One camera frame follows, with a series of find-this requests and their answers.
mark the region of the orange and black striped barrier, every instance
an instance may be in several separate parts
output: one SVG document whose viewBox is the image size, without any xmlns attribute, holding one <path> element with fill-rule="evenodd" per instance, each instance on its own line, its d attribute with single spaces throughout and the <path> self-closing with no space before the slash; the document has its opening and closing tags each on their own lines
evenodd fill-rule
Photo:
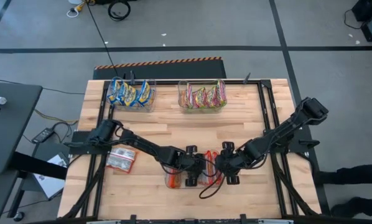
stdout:
<svg viewBox="0 0 372 224">
<path fill-rule="evenodd" d="M 162 61 L 155 61 L 155 62 L 139 62 L 139 63 L 123 63 L 119 65 L 115 65 L 116 68 L 123 68 L 123 67 L 133 67 L 133 66 L 142 66 L 142 65 L 160 65 L 165 63 L 182 63 L 182 62 L 200 62 L 205 60 L 221 60 L 221 57 L 204 57 L 204 58 L 188 58 L 188 59 L 178 59 L 178 60 L 162 60 Z M 112 65 L 100 65 L 96 66 L 96 69 L 106 69 L 106 68 L 113 68 Z"/>
</svg>

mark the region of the wooden table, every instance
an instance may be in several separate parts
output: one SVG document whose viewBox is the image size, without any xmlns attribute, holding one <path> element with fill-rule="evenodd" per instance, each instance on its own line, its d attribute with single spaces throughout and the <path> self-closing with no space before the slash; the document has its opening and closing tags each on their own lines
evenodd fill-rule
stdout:
<svg viewBox="0 0 372 224">
<path fill-rule="evenodd" d="M 286 79 L 273 79 L 272 89 L 280 122 L 294 112 L 294 104 Z M 78 130 L 96 127 L 96 119 L 104 81 L 89 81 L 86 88 Z M 126 128 L 161 146 L 179 148 L 195 144 L 199 152 L 220 150 L 223 141 L 237 146 L 262 136 L 264 123 L 258 88 L 252 85 L 227 85 L 228 104 L 218 114 L 182 114 L 177 103 L 177 86 L 157 86 L 156 108 L 152 113 L 115 111 L 114 119 Z M 265 91 L 266 103 L 269 98 Z M 274 127 L 269 112 L 271 127 Z M 309 163 L 288 154 L 294 187 L 316 212 L 319 201 Z M 82 156 L 67 173 L 58 217 L 66 214 L 85 188 L 90 156 Z M 179 218 L 280 218 L 271 160 L 256 170 L 241 170 L 239 185 L 223 184 L 212 198 L 201 200 L 201 189 L 169 189 L 164 171 L 152 156 L 138 152 L 130 174 L 106 168 L 99 219 L 179 219 Z M 287 212 L 290 200 L 285 192 Z M 88 215 L 92 214 L 95 192 L 91 193 Z"/>
</svg>

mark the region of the plastic container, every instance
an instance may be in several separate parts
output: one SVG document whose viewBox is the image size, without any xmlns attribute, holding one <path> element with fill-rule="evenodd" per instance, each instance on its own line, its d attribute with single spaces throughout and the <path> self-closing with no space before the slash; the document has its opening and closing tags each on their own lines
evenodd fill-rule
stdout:
<svg viewBox="0 0 372 224">
<path fill-rule="evenodd" d="M 118 89 L 121 86 L 121 82 L 126 82 L 128 85 L 130 84 L 129 80 L 122 80 L 120 78 L 113 78 L 112 81 L 110 82 L 110 86 L 107 92 L 107 102 L 109 104 L 114 105 L 116 110 L 119 111 L 130 111 L 130 112 L 143 112 L 143 113 L 150 113 L 154 111 L 155 107 L 155 101 L 156 101 L 156 96 L 157 96 L 157 89 L 156 89 L 156 80 L 150 79 L 146 80 L 146 82 L 150 85 L 150 90 L 151 90 L 151 99 L 149 100 L 148 105 L 141 106 L 139 103 L 136 103 L 134 106 L 123 106 L 120 105 L 117 101 L 113 100 L 113 97 L 118 96 Z M 136 90 L 140 91 L 142 87 L 142 81 L 135 81 L 135 85 L 132 85 Z"/>
<path fill-rule="evenodd" d="M 206 92 L 208 93 L 214 86 L 218 86 L 218 82 L 221 82 L 223 86 L 225 86 L 224 81 L 222 80 L 215 80 L 215 81 L 197 81 L 197 82 L 188 82 L 185 80 L 181 80 L 178 83 L 178 104 L 180 109 L 183 113 L 219 113 L 222 108 L 227 104 L 227 98 L 224 98 L 223 103 L 218 103 L 217 106 L 209 107 L 199 107 L 196 106 L 188 107 L 185 104 L 182 104 L 184 101 L 182 98 L 187 94 L 188 84 L 192 87 L 192 92 L 195 92 L 201 88 L 205 88 Z M 223 92 L 226 96 L 226 88 L 223 89 Z"/>
<path fill-rule="evenodd" d="M 203 170 L 204 174 L 212 176 L 215 174 L 216 169 L 213 165 L 215 163 L 215 158 L 218 156 L 219 153 L 217 151 L 207 151 L 204 153 L 204 158 L 212 163 L 206 162 L 205 169 Z M 168 167 L 164 168 L 170 173 L 176 173 L 178 170 L 171 169 Z M 218 187 L 220 182 L 222 181 L 223 174 L 217 172 L 216 175 L 213 177 L 207 177 L 204 174 L 200 174 L 197 179 L 197 186 L 195 187 L 186 187 L 186 179 L 187 179 L 187 172 L 181 172 L 180 174 L 168 174 L 165 173 L 165 184 L 170 189 L 196 189 L 196 188 L 205 188 L 208 187 L 210 184 L 214 183 L 214 181 L 218 178 L 217 182 L 212 186 L 213 188 Z"/>
</svg>

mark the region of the person's leg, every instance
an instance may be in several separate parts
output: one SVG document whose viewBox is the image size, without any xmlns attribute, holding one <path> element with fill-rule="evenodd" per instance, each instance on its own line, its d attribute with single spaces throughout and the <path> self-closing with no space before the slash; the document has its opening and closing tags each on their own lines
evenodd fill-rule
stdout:
<svg viewBox="0 0 372 224">
<path fill-rule="evenodd" d="M 314 176 L 320 184 L 372 184 L 372 165 L 341 168 L 336 172 L 318 172 Z"/>
<path fill-rule="evenodd" d="M 354 197 L 349 202 L 331 208 L 334 217 L 353 218 L 359 213 L 372 216 L 372 199 Z"/>
</svg>

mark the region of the floor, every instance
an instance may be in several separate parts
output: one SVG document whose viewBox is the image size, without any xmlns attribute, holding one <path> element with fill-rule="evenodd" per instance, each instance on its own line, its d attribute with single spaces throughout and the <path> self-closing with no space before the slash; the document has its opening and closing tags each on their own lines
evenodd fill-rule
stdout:
<svg viewBox="0 0 372 224">
<path fill-rule="evenodd" d="M 228 78 L 249 72 L 288 78 L 296 101 L 316 97 L 330 110 L 311 132 L 321 141 L 315 148 L 320 170 L 333 171 L 372 164 L 372 43 L 343 24 L 355 2 L 138 0 L 122 22 L 109 19 L 107 6 L 91 10 L 114 63 L 221 56 Z M 67 0 L 0 0 L 0 79 L 85 91 L 93 68 L 110 62 L 88 9 L 71 19 L 65 15 L 71 6 Z M 352 14 L 347 21 L 359 25 Z M 77 119 L 82 100 L 43 91 L 37 109 Z M 32 138 L 52 124 L 33 114 L 24 134 Z M 18 151 L 31 149 L 23 138 Z M 326 185 L 325 193 L 332 207 L 354 196 L 372 198 L 372 185 Z M 42 194 L 26 193 L 22 205 L 39 200 Z M 55 218 L 59 202 L 22 208 L 22 222 Z M 12 222 L 4 215 L 0 221 Z"/>
</svg>

